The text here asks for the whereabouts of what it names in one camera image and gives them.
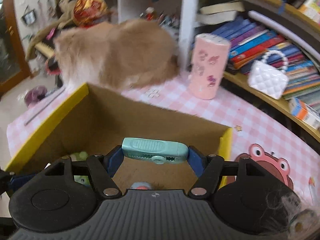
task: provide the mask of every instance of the purple book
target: purple book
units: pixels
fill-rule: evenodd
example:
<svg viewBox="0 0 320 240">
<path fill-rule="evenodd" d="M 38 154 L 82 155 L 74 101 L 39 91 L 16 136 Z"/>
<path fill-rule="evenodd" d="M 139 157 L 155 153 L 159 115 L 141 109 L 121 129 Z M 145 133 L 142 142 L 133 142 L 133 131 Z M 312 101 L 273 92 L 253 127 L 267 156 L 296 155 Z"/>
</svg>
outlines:
<svg viewBox="0 0 320 240">
<path fill-rule="evenodd" d="M 259 33 L 259 32 L 262 32 L 264 31 L 266 28 L 265 26 L 257 26 L 251 30 L 249 30 L 248 32 L 240 35 L 239 37 L 236 37 L 234 39 L 232 39 L 230 42 L 231 42 L 231 48 L 238 45 L 241 41 Z"/>
</svg>

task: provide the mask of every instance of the gingham tablecloth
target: gingham tablecloth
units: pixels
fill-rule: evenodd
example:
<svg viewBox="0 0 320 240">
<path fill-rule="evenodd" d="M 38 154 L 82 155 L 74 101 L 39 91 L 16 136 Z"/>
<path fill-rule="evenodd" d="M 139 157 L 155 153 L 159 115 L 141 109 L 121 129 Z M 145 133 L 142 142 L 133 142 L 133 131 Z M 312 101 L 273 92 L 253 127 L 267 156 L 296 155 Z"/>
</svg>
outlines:
<svg viewBox="0 0 320 240">
<path fill-rule="evenodd" d="M 50 97 L 9 124 L 7 137 L 11 156 L 69 95 L 67 91 L 63 92 L 27 126 L 24 123 L 45 106 Z M 317 195 L 320 194 L 320 156 L 287 128 L 231 92 L 219 88 L 213 100 L 201 100 L 192 96 L 180 79 L 176 78 L 160 86 L 125 91 L 122 95 L 233 127 L 231 160 L 242 153 L 248 154 L 253 145 L 263 148 L 273 157 L 287 161 L 289 167 L 284 166 L 284 169 L 293 181 L 295 192 L 307 200 L 317 201 Z"/>
</svg>

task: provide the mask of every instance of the door frame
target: door frame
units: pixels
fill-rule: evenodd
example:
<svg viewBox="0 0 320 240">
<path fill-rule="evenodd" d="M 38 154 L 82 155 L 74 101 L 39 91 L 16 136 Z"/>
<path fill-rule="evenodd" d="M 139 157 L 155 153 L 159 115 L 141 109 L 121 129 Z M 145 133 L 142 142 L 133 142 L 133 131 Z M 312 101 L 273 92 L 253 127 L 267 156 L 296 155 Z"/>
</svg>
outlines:
<svg viewBox="0 0 320 240">
<path fill-rule="evenodd" d="M 12 46 L 14 47 L 14 52 L 19 63 L 20 72 L 8 79 L 5 83 L 0 85 L 0 97 L 1 94 L 6 93 L 11 88 L 19 84 L 22 80 L 27 77 L 33 77 L 28 63 L 25 61 L 25 54 L 21 44 L 20 35 L 17 27 L 14 0 L 4 0 L 4 16 L 7 28 L 12 27 L 13 34 L 10 36 Z"/>
</svg>

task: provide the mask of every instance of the cardboard piece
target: cardboard piece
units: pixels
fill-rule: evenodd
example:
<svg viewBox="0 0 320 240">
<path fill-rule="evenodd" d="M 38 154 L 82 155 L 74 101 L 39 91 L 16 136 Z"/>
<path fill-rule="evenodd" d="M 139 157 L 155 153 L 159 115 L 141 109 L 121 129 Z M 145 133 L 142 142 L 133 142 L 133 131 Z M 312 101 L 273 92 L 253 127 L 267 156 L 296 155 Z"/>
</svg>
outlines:
<svg viewBox="0 0 320 240">
<path fill-rule="evenodd" d="M 90 85 L 89 94 L 55 126 L 28 162 L 19 169 L 17 163 L 21 154 L 18 153 L 10 165 L 15 167 L 16 173 L 29 173 L 42 170 L 47 163 L 75 152 L 105 155 L 116 145 L 121 145 L 124 137 L 178 141 L 193 145 L 208 155 L 218 151 L 220 138 L 229 129 L 196 116 L 135 102 Z M 230 138 L 223 137 L 222 142 L 227 142 L 227 148 L 231 148 Z M 219 153 L 229 160 L 229 150 Z M 124 193 L 138 181 L 149 182 L 155 189 L 183 188 L 188 191 L 197 177 L 187 162 L 157 165 L 125 158 L 113 179 Z"/>
</svg>

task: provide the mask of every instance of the wooden door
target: wooden door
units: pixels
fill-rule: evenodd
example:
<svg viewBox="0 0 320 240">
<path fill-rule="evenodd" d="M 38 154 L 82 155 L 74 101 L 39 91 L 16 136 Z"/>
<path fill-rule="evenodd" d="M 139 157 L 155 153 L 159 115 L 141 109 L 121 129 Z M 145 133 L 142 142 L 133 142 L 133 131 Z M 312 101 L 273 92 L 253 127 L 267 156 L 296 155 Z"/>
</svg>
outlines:
<svg viewBox="0 0 320 240">
<path fill-rule="evenodd" d="M 0 0 L 0 97 L 31 76 L 17 29 L 13 0 Z"/>
</svg>

